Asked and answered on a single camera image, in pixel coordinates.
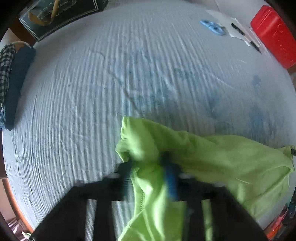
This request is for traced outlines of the lime green shirt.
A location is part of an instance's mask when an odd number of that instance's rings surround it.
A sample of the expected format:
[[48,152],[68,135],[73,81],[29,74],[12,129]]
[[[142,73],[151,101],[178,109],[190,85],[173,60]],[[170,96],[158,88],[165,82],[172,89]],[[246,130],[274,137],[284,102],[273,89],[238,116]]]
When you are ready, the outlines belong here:
[[222,182],[255,219],[287,193],[295,173],[291,147],[274,149],[241,136],[200,137],[143,118],[124,117],[116,151],[132,158],[134,216],[120,240],[180,240],[184,204],[169,200],[161,152],[197,180]]

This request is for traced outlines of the white paper sheets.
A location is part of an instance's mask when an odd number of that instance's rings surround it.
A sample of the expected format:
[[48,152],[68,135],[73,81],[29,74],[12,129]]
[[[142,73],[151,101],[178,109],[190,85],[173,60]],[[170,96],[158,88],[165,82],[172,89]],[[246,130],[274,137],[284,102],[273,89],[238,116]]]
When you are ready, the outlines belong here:
[[248,46],[252,46],[261,54],[261,44],[249,28],[244,27],[237,19],[219,11],[209,9],[206,10],[206,12],[214,17],[218,21],[218,24],[224,28],[231,37],[243,40]]

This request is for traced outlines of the light blue bed sheet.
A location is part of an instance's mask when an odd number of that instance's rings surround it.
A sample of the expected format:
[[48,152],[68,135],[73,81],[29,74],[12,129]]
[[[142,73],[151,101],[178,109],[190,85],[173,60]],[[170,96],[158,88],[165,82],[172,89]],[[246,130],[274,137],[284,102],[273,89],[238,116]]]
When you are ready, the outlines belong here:
[[[200,20],[214,17],[185,1],[143,1],[84,17],[35,45],[15,127],[3,132],[8,180],[33,228],[72,186],[126,162],[116,151],[124,117],[200,137],[295,147],[287,70],[262,43],[260,54]],[[286,195],[255,219],[260,226],[289,204],[294,189],[295,173]],[[130,175],[124,201],[112,203],[117,240],[134,203]]]

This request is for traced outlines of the black pen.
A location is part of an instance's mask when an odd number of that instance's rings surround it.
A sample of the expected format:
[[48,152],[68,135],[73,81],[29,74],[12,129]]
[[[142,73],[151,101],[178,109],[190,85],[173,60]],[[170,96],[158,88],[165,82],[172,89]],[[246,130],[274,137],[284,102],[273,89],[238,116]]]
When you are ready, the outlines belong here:
[[255,42],[253,42],[251,39],[249,39],[248,37],[247,37],[247,35],[243,32],[243,30],[241,30],[238,26],[236,26],[234,23],[231,23],[231,26],[232,26],[232,28],[234,28],[237,32],[239,32],[242,36],[244,36],[245,37],[245,39],[247,40],[247,42],[256,50],[256,51],[258,51],[260,54],[262,54],[261,53],[261,51],[260,51],[260,49],[259,49],[259,47],[255,44]]

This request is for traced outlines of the black framed picture box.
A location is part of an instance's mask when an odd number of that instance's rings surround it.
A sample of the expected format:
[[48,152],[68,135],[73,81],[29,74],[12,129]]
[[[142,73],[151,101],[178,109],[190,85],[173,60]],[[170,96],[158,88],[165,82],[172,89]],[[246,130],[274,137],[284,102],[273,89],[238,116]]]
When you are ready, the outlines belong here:
[[36,41],[85,16],[103,11],[108,0],[32,1],[19,20]]

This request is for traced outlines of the red plastic basket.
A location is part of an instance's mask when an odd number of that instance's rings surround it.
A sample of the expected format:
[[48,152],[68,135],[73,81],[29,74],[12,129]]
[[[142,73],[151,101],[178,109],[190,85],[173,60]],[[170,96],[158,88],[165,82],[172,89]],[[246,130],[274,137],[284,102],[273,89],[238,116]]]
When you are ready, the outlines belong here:
[[295,39],[272,7],[263,5],[250,25],[257,37],[285,69],[295,65]]

